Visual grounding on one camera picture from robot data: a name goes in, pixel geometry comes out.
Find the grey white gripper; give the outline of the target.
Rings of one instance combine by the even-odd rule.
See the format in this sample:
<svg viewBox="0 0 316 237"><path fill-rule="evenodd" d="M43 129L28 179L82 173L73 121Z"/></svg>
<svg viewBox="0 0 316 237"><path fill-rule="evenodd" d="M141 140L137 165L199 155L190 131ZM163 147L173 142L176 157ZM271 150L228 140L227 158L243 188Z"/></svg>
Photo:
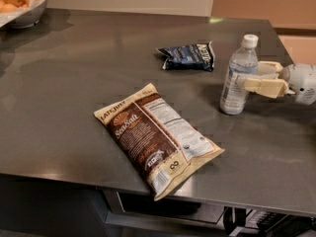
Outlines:
<svg viewBox="0 0 316 237"><path fill-rule="evenodd" d="M260 61L257 74L280 74L281 79L239 77L237 84L268 98L290 95L297 104L309 106L316 102L316 65L296 63L283 68L279 62Z"/></svg>

